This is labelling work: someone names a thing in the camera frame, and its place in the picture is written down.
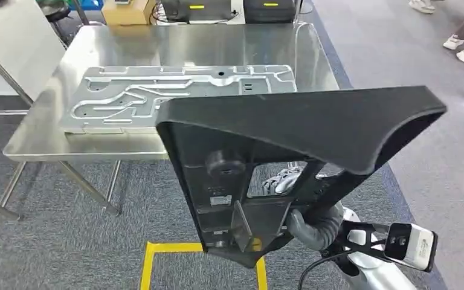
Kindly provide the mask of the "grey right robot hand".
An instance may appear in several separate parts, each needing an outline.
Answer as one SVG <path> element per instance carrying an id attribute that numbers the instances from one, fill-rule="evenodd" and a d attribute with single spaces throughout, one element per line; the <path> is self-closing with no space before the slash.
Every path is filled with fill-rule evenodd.
<path id="1" fill-rule="evenodd" d="M 281 170 L 262 183 L 264 195 L 281 195 L 292 189 L 303 168 L 300 166 Z M 337 237 L 344 217 L 344 207 L 338 201 L 327 211 L 317 213 L 306 220 L 298 209 L 291 210 L 286 218 L 286 226 L 291 235 L 308 248 L 321 251 L 332 244 Z"/>

